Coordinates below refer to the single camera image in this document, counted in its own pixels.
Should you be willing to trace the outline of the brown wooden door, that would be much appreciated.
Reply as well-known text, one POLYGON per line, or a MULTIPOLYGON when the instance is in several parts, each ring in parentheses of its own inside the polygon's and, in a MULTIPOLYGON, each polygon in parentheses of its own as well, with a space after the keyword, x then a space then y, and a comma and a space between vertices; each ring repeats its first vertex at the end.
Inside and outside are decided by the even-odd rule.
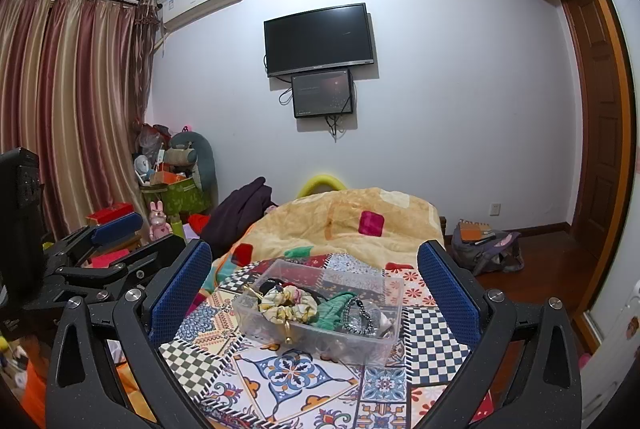
POLYGON ((610 0, 561 0, 582 98, 582 167, 573 234, 596 263, 577 307, 587 311, 610 270, 626 215, 634 152, 630 75, 610 0))

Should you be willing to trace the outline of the green knitted cloth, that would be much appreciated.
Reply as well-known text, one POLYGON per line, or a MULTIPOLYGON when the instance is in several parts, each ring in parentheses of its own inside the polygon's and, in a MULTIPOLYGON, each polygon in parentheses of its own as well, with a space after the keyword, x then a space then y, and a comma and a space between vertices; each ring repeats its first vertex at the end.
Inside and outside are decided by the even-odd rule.
POLYGON ((338 293, 326 302, 319 303, 317 314, 309 323, 326 331, 337 331, 343 324, 343 313, 349 306, 350 301, 355 299, 354 293, 338 293))

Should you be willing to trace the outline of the large wall television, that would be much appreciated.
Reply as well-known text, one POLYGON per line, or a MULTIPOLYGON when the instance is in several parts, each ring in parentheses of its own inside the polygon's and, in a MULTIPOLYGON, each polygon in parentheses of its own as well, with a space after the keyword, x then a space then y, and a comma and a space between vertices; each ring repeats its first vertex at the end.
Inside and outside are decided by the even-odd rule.
POLYGON ((270 77, 374 63, 367 6, 344 4, 264 22, 270 77))

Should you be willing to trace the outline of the yellow round cushion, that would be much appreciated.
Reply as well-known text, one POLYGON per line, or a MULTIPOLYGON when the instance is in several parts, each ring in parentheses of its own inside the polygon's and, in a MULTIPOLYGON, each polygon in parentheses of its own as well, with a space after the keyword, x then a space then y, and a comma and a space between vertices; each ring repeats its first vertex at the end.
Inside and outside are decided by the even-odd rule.
POLYGON ((328 174, 315 175, 311 177, 300 189, 297 194, 298 198, 306 197, 314 194, 314 192, 322 190, 329 191, 343 191, 346 190, 345 184, 336 177, 328 174))

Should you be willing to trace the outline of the small wall monitor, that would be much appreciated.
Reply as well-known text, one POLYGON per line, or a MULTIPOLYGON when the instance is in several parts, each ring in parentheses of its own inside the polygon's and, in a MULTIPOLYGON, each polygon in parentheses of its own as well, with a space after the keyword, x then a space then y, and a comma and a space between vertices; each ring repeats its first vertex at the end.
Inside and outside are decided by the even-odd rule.
POLYGON ((352 74, 334 70, 295 75, 292 97, 296 119, 352 114, 352 74))

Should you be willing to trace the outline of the white suitcase with stickers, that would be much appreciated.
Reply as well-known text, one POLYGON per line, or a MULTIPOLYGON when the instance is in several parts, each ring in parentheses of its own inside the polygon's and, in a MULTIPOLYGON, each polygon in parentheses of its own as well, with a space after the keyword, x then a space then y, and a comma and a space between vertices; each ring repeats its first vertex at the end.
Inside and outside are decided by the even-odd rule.
POLYGON ((634 284, 612 331, 580 370, 582 427, 588 428, 604 411, 639 355, 639 282, 634 284))

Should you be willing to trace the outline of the grey purple backpack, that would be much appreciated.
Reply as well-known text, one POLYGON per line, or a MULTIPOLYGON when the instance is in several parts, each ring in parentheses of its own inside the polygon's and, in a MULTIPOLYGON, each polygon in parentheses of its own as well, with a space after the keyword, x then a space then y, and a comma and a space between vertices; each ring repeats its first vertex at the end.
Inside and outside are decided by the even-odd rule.
POLYGON ((460 220, 451 236, 450 255, 474 276, 520 272, 525 262, 518 231, 500 231, 488 223, 460 220))

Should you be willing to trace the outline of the floral fabric scrunchie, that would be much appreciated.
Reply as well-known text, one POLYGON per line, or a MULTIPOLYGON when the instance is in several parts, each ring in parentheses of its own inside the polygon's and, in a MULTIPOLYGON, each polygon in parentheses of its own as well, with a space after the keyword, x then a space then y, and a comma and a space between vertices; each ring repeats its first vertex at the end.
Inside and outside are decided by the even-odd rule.
MULTIPOLYGON (((269 295, 274 296, 276 291, 271 290, 269 295)), ((294 287, 286 287, 285 290, 278 293, 278 298, 283 300, 285 307, 288 308, 290 322, 308 324, 317 314, 318 303, 314 301, 314 298, 294 287)), ((269 321, 267 313, 262 313, 262 316, 269 321)))

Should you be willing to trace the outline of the pink rabbit toy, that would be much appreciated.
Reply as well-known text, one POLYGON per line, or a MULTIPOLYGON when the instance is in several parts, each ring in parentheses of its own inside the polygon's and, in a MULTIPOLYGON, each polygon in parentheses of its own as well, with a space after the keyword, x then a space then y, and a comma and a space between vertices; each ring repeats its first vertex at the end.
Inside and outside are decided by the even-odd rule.
POLYGON ((151 202, 149 204, 149 208, 150 240, 157 241, 158 239, 170 235, 172 230, 164 212, 163 202, 151 202))

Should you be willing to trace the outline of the silver glitter plastic bag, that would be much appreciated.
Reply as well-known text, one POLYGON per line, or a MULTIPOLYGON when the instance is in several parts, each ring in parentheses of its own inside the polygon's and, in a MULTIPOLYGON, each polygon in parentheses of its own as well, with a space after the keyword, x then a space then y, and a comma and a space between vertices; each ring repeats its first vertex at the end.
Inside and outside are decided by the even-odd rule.
POLYGON ((342 311, 341 329, 347 334, 384 338, 393 327, 392 320, 370 300, 354 297, 342 311))

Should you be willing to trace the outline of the dark purple garment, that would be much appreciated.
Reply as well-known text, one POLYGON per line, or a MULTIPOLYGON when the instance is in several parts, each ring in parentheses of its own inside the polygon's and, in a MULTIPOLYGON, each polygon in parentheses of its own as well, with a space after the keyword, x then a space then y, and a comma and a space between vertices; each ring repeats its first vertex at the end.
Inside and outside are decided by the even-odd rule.
POLYGON ((273 205, 272 189, 265 177, 258 177, 233 191, 209 216, 200 234, 212 253, 213 260, 224 256, 246 230, 262 219, 273 205))

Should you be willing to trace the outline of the clear plastic storage box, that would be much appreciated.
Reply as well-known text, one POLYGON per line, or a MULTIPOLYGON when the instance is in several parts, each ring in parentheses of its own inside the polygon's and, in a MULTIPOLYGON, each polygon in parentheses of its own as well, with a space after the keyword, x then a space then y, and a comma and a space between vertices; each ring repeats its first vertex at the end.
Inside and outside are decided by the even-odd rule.
POLYGON ((398 342, 404 282, 282 259, 233 299, 247 338, 328 357, 383 366, 398 342))

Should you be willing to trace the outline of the striped red gold curtain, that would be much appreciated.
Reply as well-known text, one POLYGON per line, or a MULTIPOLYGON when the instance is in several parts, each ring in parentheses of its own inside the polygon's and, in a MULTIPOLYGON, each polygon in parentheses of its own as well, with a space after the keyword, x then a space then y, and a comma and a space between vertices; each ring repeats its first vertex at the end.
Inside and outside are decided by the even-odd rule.
POLYGON ((57 238, 116 203, 145 211, 134 152, 159 27, 155 0, 1 0, 1 149, 38 155, 57 238))

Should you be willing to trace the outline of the patchwork patterned tablecloth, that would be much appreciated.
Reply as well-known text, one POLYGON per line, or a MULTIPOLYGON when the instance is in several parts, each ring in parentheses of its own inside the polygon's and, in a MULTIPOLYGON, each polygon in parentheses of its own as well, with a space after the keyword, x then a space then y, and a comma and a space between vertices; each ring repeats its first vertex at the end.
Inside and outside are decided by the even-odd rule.
POLYGON ((268 271, 252 262, 224 279, 160 354, 209 422, 226 428, 413 428, 454 379, 470 349, 457 342, 413 267, 387 271, 347 255, 296 261, 307 282, 400 305, 401 327, 381 362, 352 364, 301 345, 244 333, 233 301, 268 271))

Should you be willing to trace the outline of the beige fleece blanket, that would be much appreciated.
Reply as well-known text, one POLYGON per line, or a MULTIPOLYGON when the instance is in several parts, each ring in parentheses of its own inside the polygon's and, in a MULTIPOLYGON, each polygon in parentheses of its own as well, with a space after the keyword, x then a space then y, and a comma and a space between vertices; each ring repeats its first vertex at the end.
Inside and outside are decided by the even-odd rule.
POLYGON ((250 246, 250 260, 348 253, 371 267, 415 264, 424 241, 445 241, 435 206, 400 191, 350 189, 309 195, 283 204, 242 232, 214 260, 203 288, 213 293, 219 270, 234 249, 250 246))

